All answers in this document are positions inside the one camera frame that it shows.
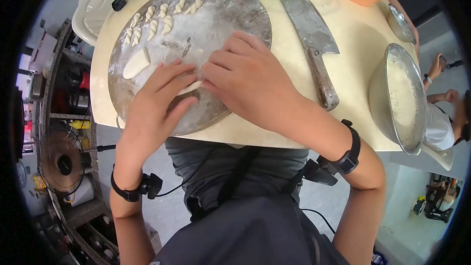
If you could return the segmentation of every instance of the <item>stainless steel bowl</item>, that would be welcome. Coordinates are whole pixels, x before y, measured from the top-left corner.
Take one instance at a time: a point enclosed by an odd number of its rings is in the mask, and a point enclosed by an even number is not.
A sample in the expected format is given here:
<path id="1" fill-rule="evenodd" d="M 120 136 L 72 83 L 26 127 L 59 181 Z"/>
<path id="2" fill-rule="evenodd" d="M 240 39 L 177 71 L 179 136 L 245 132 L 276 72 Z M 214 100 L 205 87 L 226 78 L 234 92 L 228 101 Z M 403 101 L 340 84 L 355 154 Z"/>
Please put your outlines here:
<path id="1" fill-rule="evenodd" d="M 405 137 L 399 137 L 397 125 L 393 119 L 388 85 L 388 62 L 391 62 L 392 57 L 403 64 L 401 68 L 411 81 L 412 90 L 416 98 L 415 109 L 410 109 L 415 111 L 415 125 L 412 129 L 411 139 L 408 140 Z M 401 45 L 391 43 L 386 48 L 386 52 L 370 80 L 368 100 L 373 120 L 384 136 L 392 142 L 399 144 L 405 153 L 417 154 L 425 135 L 427 96 L 423 88 L 419 68 L 410 54 Z"/>
<path id="2" fill-rule="evenodd" d="M 386 17 L 386 20 L 394 34 L 399 38 L 399 40 L 416 45 L 417 39 L 412 31 L 411 23 L 409 23 L 397 7 L 393 6 L 391 3 L 388 4 L 388 7 L 390 12 Z"/>

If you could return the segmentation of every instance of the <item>table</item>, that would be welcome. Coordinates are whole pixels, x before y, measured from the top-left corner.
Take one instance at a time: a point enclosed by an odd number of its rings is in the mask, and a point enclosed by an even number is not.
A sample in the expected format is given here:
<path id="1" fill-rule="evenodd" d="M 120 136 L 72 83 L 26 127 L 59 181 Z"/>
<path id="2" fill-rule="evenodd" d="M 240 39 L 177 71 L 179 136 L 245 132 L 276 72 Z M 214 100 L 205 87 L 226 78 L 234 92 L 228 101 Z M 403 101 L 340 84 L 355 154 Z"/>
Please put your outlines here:
<path id="1" fill-rule="evenodd" d="M 99 124 L 116 127 L 116 111 L 111 103 L 107 82 L 111 51 L 127 21 L 147 1 L 126 0 L 127 4 L 122 10 L 110 12 L 100 31 L 92 58 L 90 79 L 91 106 L 94 119 Z M 318 103 L 301 41 L 288 14 L 279 0 L 260 1 L 267 9 L 272 24 L 271 51 L 285 68 L 296 89 Z M 337 108 L 330 113 L 338 120 L 350 120 L 375 151 L 400 151 L 399 145 L 386 138 L 375 125 L 368 104 L 368 83 L 387 45 L 400 44 L 419 64 L 413 45 L 400 41 L 386 21 L 388 1 L 383 0 L 371 7 L 362 7 L 349 0 L 310 1 L 321 13 L 340 51 L 340 55 L 323 56 L 340 99 Z M 211 127 L 181 137 L 227 144 L 305 148 L 233 113 Z"/>

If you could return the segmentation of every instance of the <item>round cutting board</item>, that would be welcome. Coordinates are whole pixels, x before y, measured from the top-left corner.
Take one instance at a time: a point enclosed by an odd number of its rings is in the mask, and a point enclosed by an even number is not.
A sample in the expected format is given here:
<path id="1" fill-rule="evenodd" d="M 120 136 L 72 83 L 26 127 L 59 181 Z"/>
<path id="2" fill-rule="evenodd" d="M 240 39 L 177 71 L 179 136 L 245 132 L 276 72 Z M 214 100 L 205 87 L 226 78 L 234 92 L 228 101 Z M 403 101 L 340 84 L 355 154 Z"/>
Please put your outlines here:
<path id="1" fill-rule="evenodd" d="M 149 0 L 137 13 L 142 15 L 136 27 L 142 29 L 139 44 L 132 46 L 124 44 L 126 29 L 130 27 L 132 18 L 121 31 L 113 48 L 108 68 L 108 88 L 111 101 L 121 119 L 126 121 L 131 103 L 149 76 L 154 72 L 159 62 L 165 65 L 176 58 L 183 63 L 193 63 L 199 68 L 208 60 L 214 50 L 221 49 L 223 42 L 233 30 L 238 29 L 258 36 L 268 48 L 271 47 L 271 23 L 266 9 L 259 0 L 202 0 L 203 5 L 196 14 L 184 15 L 196 0 L 185 0 L 183 12 L 173 14 L 175 5 L 180 0 Z M 173 28 L 161 35 L 164 27 L 163 19 L 158 17 L 160 5 L 169 5 L 167 15 L 173 19 Z M 150 21 L 145 22 L 145 13 L 149 6 L 155 6 L 156 11 L 150 19 L 157 20 L 157 33 L 148 41 Z M 124 67 L 135 53 L 146 48 L 151 64 L 132 79 L 122 76 Z M 172 136 L 185 135 L 203 130 L 227 116 L 227 107 L 212 96 L 211 93 L 199 88 L 189 93 L 177 96 L 170 104 L 172 109 L 180 100 L 188 96 L 196 96 L 198 103 L 190 107 L 180 120 Z"/>

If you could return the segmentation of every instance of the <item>fan grille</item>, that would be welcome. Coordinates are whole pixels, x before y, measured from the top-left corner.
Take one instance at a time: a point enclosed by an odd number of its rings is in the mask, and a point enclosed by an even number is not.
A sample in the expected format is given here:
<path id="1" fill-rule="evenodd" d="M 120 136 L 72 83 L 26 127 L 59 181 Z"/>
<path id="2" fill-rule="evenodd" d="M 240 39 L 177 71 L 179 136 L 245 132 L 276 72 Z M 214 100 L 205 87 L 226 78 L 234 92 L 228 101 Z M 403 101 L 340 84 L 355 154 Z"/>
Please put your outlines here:
<path id="1" fill-rule="evenodd" d="M 85 171 L 80 150 L 80 142 L 67 132 L 52 132 L 42 139 L 39 172 L 56 194 L 69 195 L 80 186 Z"/>

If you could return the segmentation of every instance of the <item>plastic chair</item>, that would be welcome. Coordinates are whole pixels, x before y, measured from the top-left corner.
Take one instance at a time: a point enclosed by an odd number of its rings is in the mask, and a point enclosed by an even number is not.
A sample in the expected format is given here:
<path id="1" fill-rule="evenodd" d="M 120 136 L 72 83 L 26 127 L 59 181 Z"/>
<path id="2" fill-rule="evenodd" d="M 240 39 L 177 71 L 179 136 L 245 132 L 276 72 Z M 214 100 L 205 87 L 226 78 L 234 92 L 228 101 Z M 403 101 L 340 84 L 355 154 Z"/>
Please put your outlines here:
<path id="1" fill-rule="evenodd" d="M 453 166 L 453 148 L 447 150 L 433 150 L 422 144 L 421 149 L 431 156 L 435 161 L 442 165 L 446 171 L 450 171 Z"/>
<path id="2" fill-rule="evenodd" d="M 72 17 L 72 29 L 78 37 L 91 46 L 97 43 L 98 35 L 106 17 L 112 10 L 114 0 L 79 0 Z"/>

